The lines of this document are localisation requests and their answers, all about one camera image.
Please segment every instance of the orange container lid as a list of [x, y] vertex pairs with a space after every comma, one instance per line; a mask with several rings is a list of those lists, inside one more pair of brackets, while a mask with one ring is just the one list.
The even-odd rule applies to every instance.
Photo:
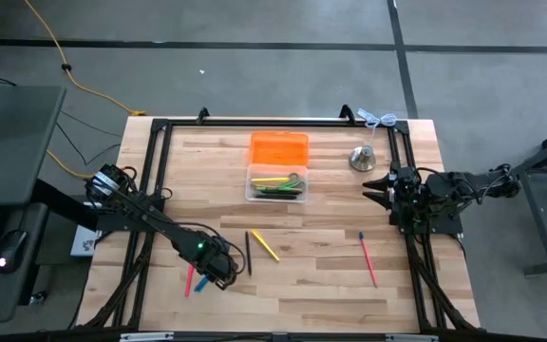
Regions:
[[309, 161], [307, 134], [261, 131], [251, 136], [251, 163], [307, 166]]

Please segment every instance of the pink marker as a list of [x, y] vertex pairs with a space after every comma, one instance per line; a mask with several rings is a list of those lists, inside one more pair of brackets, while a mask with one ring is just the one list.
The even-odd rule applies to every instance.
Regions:
[[358, 235], [360, 242], [362, 243], [362, 249], [365, 250], [365, 257], [367, 257], [368, 270], [370, 271], [370, 277], [372, 278], [372, 284], [377, 287], [377, 278], [375, 278], [375, 271], [372, 270], [372, 263], [370, 263], [370, 256], [368, 255], [367, 245], [365, 244], [365, 235], [360, 232]]
[[187, 275], [187, 285], [185, 285], [185, 297], [189, 296], [191, 290], [191, 279], [194, 277], [194, 265], [189, 265], [189, 274]]

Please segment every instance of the yellow pen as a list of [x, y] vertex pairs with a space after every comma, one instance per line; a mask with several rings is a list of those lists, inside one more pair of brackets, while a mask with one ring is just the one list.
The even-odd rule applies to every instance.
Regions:
[[267, 243], [265, 243], [265, 240], [263, 239], [263, 236], [261, 236], [261, 233], [257, 232], [256, 230], [251, 230], [251, 233], [253, 233], [253, 235], [255, 236], [255, 238], [261, 242], [261, 244], [263, 245], [263, 247], [265, 247], [265, 249], [267, 250], [267, 252], [269, 252], [272, 257], [275, 259], [275, 261], [277, 262], [280, 262], [280, 258], [277, 257], [277, 255], [274, 253], [274, 251], [272, 251], [272, 249], [270, 248], [270, 246], [267, 245]]

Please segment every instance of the silver bell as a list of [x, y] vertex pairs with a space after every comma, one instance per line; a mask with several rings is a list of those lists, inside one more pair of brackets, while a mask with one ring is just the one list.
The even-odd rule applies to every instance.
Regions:
[[375, 167], [375, 153], [370, 145], [356, 147], [349, 154], [349, 165], [360, 172], [367, 172]]

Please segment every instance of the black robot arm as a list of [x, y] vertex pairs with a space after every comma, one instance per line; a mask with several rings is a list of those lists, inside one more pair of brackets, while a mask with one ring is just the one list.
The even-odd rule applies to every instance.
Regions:
[[[431, 173], [425, 183], [419, 171]], [[482, 204], [486, 197], [511, 198], [520, 190], [508, 164], [478, 175], [392, 164], [389, 174], [363, 186], [378, 190], [363, 194], [391, 210], [390, 224], [405, 234], [461, 233], [459, 213], [472, 201]]]
[[168, 218], [157, 208], [159, 199], [139, 191], [130, 176], [117, 166], [105, 165], [85, 188], [91, 201], [105, 205], [110, 215], [122, 216], [128, 231], [155, 231], [168, 238], [182, 259], [221, 290], [233, 284], [237, 274], [243, 271], [243, 268], [238, 271], [237, 264], [229, 255], [233, 244], [208, 226], [194, 223], [210, 229], [213, 236], [185, 228]]

